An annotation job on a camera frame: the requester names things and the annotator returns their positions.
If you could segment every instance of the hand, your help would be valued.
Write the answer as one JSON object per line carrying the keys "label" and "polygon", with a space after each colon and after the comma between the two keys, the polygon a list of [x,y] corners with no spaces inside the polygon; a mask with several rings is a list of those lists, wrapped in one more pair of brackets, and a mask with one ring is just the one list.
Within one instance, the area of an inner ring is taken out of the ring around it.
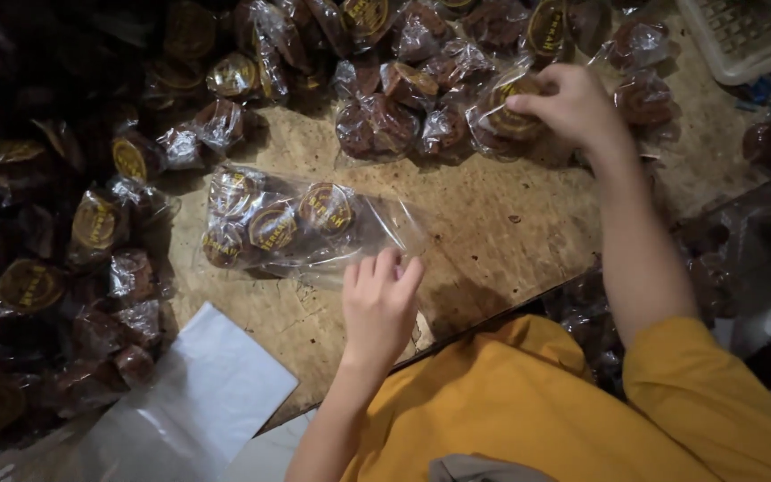
{"label": "hand", "polygon": [[636,152],[624,119],[591,71],[577,65],[554,63],[538,74],[537,80],[556,87],[558,93],[511,95],[507,108],[539,116],[559,137],[582,148],[592,163],[604,154],[619,158],[631,157]]}
{"label": "hand", "polygon": [[344,321],[347,348],[341,363],[378,370],[384,376],[394,365],[415,325],[415,292],[424,265],[412,258],[400,268],[400,251],[383,249],[344,271]]}

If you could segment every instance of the yellow sleeve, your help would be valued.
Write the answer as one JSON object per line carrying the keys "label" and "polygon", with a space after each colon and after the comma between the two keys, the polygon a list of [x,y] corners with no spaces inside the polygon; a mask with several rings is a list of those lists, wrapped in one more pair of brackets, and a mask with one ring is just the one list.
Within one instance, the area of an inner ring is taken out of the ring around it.
{"label": "yellow sleeve", "polygon": [[771,480],[771,394],[703,323],[669,318],[624,360],[630,403],[723,480]]}

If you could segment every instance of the wooden table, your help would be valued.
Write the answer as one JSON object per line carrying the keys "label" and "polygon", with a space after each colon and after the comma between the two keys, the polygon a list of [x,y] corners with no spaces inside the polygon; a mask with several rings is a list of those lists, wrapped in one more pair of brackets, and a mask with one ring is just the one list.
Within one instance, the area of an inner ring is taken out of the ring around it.
{"label": "wooden table", "polygon": [[[667,23],[682,50],[666,79],[682,109],[681,135],[676,142],[644,149],[660,155],[649,169],[660,202],[676,221],[767,179],[739,154],[749,114],[734,110],[733,98],[715,84],[676,11]],[[619,82],[609,76],[604,81]],[[238,160],[399,197],[435,214],[419,298],[426,322],[418,323],[402,359],[580,275],[600,250],[594,179],[583,169],[548,167],[560,166],[561,159],[538,159],[549,154],[510,163],[476,154],[459,166],[403,159],[336,170],[332,108],[308,116],[280,107],[261,114],[271,138],[260,152],[253,148]],[[182,326],[205,301],[213,302],[299,378],[299,387],[270,422],[279,424],[326,394],[345,343],[340,296],[293,280],[194,270],[208,181],[209,175],[177,192],[182,208],[174,220],[169,259],[178,292],[171,304]]]}

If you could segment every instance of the yellow shirt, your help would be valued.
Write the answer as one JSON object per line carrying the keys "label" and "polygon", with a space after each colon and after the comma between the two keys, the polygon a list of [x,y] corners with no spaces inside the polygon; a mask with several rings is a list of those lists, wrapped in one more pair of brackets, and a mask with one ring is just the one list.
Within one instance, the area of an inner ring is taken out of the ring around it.
{"label": "yellow shirt", "polygon": [[557,323],[526,316],[385,381],[343,480],[427,480],[449,454],[561,482],[771,481],[771,394],[697,320],[644,330],[624,360],[627,406],[594,387]]}

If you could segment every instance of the white plastic sheet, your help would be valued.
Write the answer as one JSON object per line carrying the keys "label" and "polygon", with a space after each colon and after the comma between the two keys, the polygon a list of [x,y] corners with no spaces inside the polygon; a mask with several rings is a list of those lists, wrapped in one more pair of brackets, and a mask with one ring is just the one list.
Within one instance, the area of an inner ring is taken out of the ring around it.
{"label": "white plastic sheet", "polygon": [[94,425],[64,478],[217,480],[297,384],[210,303],[160,359],[157,375]]}

